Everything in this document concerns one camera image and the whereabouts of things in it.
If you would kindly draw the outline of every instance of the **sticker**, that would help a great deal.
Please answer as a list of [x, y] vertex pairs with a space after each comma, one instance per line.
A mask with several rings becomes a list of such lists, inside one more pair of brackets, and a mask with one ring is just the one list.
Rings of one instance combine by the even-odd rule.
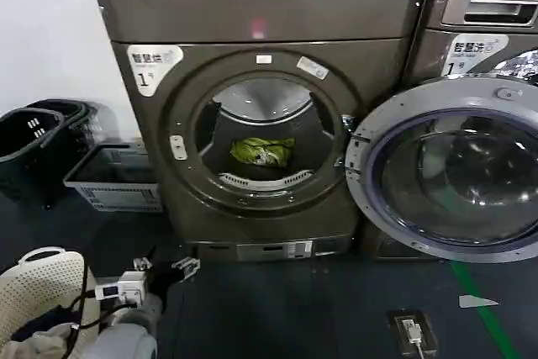
[[183, 59], [177, 45], [130, 45], [127, 54], [138, 91], [145, 97], [153, 96], [163, 77]]
[[484, 306], [498, 306], [498, 302], [490, 300], [488, 298], [479, 298], [477, 296], [472, 296], [471, 294], [464, 294], [463, 296], [460, 296], [460, 307], [462, 309], [470, 309], [473, 307]]
[[297, 67], [303, 71], [306, 71], [312, 76], [316, 76], [319, 80], [325, 79], [329, 74], [329, 69], [312, 61], [306, 56], [302, 56], [301, 59], [299, 59], [299, 62], [297, 62]]
[[258, 65], [271, 65], [272, 55], [256, 55], [256, 63]]
[[451, 44], [442, 76], [468, 73], [508, 45], [506, 34], [459, 34]]
[[170, 137], [171, 153], [176, 160], [186, 160], [187, 151], [185, 150], [185, 144], [183, 143], [183, 137], [180, 135], [172, 135]]
[[313, 241], [298, 241], [287, 244], [288, 258], [304, 258], [312, 256]]

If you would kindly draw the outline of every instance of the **green garment inside drum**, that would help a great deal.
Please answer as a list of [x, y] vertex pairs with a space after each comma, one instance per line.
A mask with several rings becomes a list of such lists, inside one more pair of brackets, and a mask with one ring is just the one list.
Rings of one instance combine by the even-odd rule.
[[241, 163], [285, 168], [292, 157], [294, 147], [295, 138], [282, 140], [246, 138], [234, 140], [229, 153]]

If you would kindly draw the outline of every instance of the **door glass window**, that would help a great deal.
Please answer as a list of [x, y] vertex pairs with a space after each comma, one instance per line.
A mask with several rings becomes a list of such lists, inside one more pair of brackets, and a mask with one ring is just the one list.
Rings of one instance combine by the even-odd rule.
[[538, 220], [538, 140], [504, 120], [423, 120], [382, 148], [373, 176], [400, 225], [444, 242], [512, 240]]

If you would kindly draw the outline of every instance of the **laundry basket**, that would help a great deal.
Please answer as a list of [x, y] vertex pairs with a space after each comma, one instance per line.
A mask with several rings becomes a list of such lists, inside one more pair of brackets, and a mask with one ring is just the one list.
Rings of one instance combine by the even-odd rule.
[[0, 118], [0, 192], [25, 207], [46, 208], [63, 193], [63, 177], [83, 155], [64, 114], [19, 108]]
[[[55, 253], [46, 258], [29, 261], [32, 257]], [[84, 258], [74, 251], [60, 247], [45, 247], [23, 256], [18, 265], [0, 275], [0, 349], [10, 341], [14, 331], [57, 305], [69, 306], [82, 291]], [[91, 271], [87, 270], [86, 290], [96, 287]], [[82, 323], [99, 318], [95, 298], [84, 302]], [[69, 356], [77, 359], [82, 348], [95, 341], [98, 327], [81, 330]]]
[[64, 183], [102, 212], [162, 212], [157, 180], [140, 145], [97, 145]]
[[26, 108], [48, 109], [63, 114], [65, 119], [63, 126], [78, 144], [78, 148], [74, 148], [77, 155], [73, 166], [86, 155], [91, 146], [94, 146], [89, 121], [95, 115], [95, 108], [90, 105], [77, 100], [48, 98], [31, 103]]

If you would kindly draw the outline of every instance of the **dark fabric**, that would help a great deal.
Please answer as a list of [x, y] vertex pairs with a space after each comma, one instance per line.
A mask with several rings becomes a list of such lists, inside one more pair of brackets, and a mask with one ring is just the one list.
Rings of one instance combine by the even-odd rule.
[[77, 319], [76, 313], [70, 309], [56, 306], [36, 319], [32, 319], [11, 335], [11, 341], [26, 341], [34, 332], [48, 331], [52, 327], [65, 323], [73, 323]]

